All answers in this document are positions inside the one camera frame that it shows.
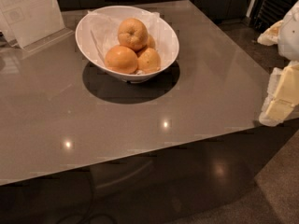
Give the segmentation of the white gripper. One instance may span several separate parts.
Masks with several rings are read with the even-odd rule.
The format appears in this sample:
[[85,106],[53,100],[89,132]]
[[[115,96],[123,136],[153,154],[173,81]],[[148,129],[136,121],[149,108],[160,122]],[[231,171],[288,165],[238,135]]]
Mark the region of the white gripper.
[[278,53],[290,60],[283,69],[273,69],[259,116],[262,125],[275,127],[299,105],[299,1],[283,20],[260,34],[257,42],[265,46],[278,45]]

